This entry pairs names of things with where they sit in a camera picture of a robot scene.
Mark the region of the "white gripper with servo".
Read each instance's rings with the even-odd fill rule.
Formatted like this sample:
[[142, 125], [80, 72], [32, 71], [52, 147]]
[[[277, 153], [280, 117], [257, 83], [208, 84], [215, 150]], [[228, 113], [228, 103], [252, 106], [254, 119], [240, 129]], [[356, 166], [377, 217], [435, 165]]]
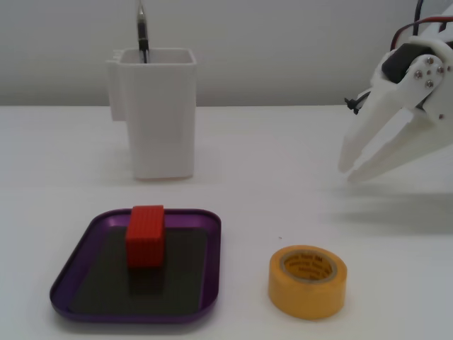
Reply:
[[[349, 182], [374, 179], [452, 144], [452, 39], [421, 39], [392, 50], [371, 80], [372, 88], [343, 138], [338, 169]], [[412, 119], [366, 162], [364, 148], [402, 109]]]

